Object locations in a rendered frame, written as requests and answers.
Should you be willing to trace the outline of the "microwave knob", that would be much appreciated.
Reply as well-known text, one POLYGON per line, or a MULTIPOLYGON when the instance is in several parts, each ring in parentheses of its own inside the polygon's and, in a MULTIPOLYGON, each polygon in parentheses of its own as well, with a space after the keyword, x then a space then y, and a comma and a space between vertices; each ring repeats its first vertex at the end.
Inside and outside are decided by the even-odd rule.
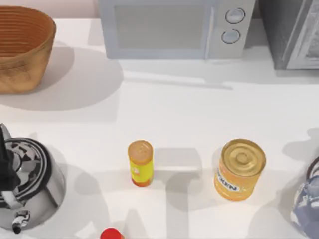
POLYGON ((230 24, 238 24, 245 18, 245 11, 242 8, 230 9, 225 15, 225 19, 230 24))
POLYGON ((240 39, 240 37, 241 37, 241 34, 238 30, 231 29, 222 33, 221 40, 225 44, 234 44, 240 39))

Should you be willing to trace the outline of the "blue grey bag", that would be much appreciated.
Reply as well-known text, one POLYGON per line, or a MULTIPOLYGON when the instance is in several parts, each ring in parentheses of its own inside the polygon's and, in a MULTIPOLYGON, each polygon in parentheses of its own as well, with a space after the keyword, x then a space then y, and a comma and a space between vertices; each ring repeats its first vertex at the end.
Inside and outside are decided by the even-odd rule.
POLYGON ((308 239, 319 239, 319 157, 308 167, 294 197, 291 221, 308 239))

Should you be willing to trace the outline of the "silver and black kettle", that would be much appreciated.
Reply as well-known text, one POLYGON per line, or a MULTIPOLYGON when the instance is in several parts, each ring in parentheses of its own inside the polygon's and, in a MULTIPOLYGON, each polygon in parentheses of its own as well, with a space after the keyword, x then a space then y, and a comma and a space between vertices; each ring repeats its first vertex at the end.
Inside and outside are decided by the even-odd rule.
POLYGON ((46 146, 12 137, 0 124, 0 228, 20 234, 50 219, 66 194, 65 177, 46 146))

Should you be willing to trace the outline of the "brown woven basket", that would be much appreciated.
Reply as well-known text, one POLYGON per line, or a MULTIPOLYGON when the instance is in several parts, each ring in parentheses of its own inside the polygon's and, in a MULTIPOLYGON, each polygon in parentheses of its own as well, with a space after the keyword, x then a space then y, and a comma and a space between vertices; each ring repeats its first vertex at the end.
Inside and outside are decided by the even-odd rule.
POLYGON ((0 5, 0 94, 34 90, 51 56, 56 23, 24 6, 0 5))

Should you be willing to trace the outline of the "slim yellow can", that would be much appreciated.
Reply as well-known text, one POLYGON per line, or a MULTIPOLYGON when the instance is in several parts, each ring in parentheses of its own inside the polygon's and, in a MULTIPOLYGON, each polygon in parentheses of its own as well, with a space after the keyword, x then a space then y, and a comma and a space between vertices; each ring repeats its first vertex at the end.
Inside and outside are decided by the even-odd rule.
POLYGON ((153 155, 153 147, 145 140, 134 141, 128 147, 131 180, 138 187, 147 187, 153 180, 153 155))

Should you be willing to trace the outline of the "wide orange can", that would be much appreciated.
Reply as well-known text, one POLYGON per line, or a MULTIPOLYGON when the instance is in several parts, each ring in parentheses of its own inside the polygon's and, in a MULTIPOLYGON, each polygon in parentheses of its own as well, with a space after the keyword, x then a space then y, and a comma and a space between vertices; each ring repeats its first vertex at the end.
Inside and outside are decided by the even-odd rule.
POLYGON ((221 150, 214 176, 215 189, 227 200, 246 200, 265 166, 266 155, 260 146, 247 139, 231 140, 221 150))

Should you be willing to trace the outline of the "red cap bottle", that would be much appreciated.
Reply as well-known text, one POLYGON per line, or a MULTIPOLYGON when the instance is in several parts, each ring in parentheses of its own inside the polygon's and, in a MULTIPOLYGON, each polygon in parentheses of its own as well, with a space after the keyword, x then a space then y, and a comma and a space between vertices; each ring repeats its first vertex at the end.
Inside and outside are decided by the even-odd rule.
POLYGON ((102 231, 100 239, 125 239, 116 228, 107 228, 102 231))

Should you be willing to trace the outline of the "pale microwave oven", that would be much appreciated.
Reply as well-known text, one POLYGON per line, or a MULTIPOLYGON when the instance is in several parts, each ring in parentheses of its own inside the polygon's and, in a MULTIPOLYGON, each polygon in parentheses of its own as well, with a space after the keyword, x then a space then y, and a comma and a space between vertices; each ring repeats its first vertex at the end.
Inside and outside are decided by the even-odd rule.
POLYGON ((256 0, 98 0, 106 53, 110 59, 205 59, 211 8, 214 28, 208 60, 240 58, 256 0), (230 24, 228 10, 245 18, 230 24), (236 29, 234 44, 221 40, 236 29))

